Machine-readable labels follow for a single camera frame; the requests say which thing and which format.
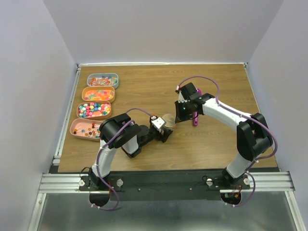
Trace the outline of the pink tray of candies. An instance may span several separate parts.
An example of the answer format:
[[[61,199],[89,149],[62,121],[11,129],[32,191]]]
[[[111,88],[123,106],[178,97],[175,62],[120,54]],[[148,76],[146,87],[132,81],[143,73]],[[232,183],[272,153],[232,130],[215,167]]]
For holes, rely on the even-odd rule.
[[[111,114],[111,103],[108,101],[83,102],[76,112],[78,118],[93,120],[107,119]]]

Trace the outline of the white jar lid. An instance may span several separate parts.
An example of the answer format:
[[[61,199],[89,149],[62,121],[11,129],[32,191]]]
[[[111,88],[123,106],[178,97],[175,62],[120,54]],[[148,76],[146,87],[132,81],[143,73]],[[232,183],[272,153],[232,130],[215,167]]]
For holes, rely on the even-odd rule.
[[[172,114],[165,114],[162,116],[162,119],[165,121],[164,127],[173,127],[176,126],[175,116]]]

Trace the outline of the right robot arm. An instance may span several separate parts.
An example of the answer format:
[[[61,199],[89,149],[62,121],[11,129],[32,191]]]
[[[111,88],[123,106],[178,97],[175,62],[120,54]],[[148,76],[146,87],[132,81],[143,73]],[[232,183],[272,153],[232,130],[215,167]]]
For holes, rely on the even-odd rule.
[[[220,102],[215,96],[201,95],[193,83],[176,88],[175,123],[194,118],[194,114],[210,116],[236,132],[238,154],[222,172],[222,185],[228,189],[239,183],[240,177],[251,164],[273,144],[264,116],[251,115]]]

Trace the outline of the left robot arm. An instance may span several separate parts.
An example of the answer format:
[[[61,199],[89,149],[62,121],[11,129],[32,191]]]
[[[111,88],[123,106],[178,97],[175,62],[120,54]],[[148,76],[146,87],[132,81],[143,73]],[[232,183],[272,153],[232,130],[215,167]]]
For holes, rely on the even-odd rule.
[[[121,148],[129,158],[141,153],[142,147],[158,140],[163,143],[172,134],[165,127],[166,121],[158,116],[150,117],[150,125],[138,125],[126,113],[107,119],[99,126],[100,148],[95,163],[89,171],[90,184],[102,190],[111,171],[111,163],[117,149]]]

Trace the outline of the magenta plastic scoop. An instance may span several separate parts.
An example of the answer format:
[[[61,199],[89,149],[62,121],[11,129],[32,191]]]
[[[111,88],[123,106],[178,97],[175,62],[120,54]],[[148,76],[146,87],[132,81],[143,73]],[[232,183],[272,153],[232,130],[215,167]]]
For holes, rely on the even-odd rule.
[[[196,89],[196,91],[200,94],[200,95],[202,95],[202,92],[201,92],[201,90],[200,89]],[[193,114],[193,120],[192,120],[192,124],[193,124],[193,126],[198,126],[198,113],[197,112],[194,112],[194,114]]]

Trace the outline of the pink tray of lollipops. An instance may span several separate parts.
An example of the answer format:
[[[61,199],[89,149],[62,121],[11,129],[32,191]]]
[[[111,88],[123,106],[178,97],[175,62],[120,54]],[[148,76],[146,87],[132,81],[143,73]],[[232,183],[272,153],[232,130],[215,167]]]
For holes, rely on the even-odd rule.
[[[72,122],[69,132],[75,138],[99,141],[101,124],[102,121],[78,118]]]

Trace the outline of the clear plastic jar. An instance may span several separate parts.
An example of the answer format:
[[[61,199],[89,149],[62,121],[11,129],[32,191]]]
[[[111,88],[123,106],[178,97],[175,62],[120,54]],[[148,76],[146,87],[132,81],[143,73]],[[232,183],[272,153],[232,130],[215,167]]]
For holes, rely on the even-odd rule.
[[[165,127],[167,130],[174,130],[175,129],[175,126],[173,127]]]

